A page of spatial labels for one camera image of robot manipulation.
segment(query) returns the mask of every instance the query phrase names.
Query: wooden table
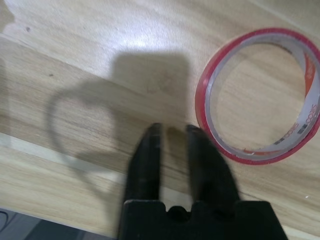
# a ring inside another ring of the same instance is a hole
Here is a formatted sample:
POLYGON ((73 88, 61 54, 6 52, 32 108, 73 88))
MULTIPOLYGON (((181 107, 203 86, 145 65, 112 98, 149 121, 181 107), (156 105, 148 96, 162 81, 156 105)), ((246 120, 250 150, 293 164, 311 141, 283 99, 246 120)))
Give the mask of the wooden table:
MULTIPOLYGON (((197 124, 208 60, 265 27, 320 47, 319 16, 317 1, 298 0, 0 0, 0 207, 114 237, 128 160, 162 122, 162 200, 189 209, 180 130, 197 124)), ((236 146, 272 143, 303 103, 293 58, 258 47, 235 58, 214 95, 221 134, 236 146)), ((242 197, 271 202, 293 240, 320 239, 319 143, 317 134, 270 165, 228 160, 242 197)))

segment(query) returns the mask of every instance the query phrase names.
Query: wood grain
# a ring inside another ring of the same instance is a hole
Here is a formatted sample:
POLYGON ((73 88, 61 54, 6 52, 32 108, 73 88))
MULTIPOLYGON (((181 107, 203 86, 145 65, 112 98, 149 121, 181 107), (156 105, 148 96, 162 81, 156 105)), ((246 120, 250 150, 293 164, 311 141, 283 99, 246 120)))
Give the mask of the wood grain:
MULTIPOLYGON (((319 15, 316 1, 298 0, 0 0, 0 207, 112 236, 123 183, 103 173, 124 175, 153 122, 166 126, 165 201, 188 206, 180 131, 197 124, 208 60, 265 27, 320 46, 319 15)), ((294 122, 303 74, 281 49, 243 54, 220 76, 214 117, 226 141, 257 148, 294 122)), ((290 239, 320 238, 319 142, 270 165, 228 160, 244 198, 270 201, 290 239)))

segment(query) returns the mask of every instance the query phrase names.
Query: light wood surface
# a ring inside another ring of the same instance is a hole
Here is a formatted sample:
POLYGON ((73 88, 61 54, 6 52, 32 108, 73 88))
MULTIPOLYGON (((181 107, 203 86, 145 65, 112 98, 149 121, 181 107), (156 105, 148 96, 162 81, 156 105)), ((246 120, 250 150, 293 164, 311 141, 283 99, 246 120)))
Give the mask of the light wood surface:
MULTIPOLYGON (((190 208, 183 135, 213 54, 265 27, 320 47, 320 4, 298 0, 0 0, 0 207, 115 236, 127 163, 145 128, 165 130, 162 199, 190 208)), ((303 73, 274 46, 221 74, 212 115, 229 143, 281 137, 303 73)), ((271 202, 290 239, 320 239, 320 135, 278 163, 228 160, 244 199, 271 202)))

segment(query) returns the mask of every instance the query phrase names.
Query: black plastic object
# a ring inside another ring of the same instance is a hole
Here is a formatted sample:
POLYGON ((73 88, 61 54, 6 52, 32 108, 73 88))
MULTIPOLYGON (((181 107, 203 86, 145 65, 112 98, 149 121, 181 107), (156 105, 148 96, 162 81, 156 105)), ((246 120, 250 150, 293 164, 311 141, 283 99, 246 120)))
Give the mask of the black plastic object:
POLYGON ((287 240, 270 203, 241 201, 236 181, 212 142, 188 125, 191 212, 159 201, 161 125, 143 136, 129 164, 119 240, 287 240))

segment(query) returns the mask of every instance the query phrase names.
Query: tape roll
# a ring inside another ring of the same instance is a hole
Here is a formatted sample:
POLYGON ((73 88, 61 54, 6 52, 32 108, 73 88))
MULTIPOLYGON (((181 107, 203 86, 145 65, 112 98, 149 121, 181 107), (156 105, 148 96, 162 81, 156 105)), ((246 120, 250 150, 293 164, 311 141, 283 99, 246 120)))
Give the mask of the tape roll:
POLYGON ((264 28, 240 36, 223 46, 209 61, 195 93, 197 121, 228 158, 250 165, 283 160, 304 146, 320 126, 320 51, 305 36, 285 28, 264 28), (271 145, 246 150, 226 144, 215 129, 210 114, 210 96, 214 82, 227 61, 240 49, 253 44, 273 44, 288 50, 304 72, 305 99, 299 116, 289 131, 271 145))

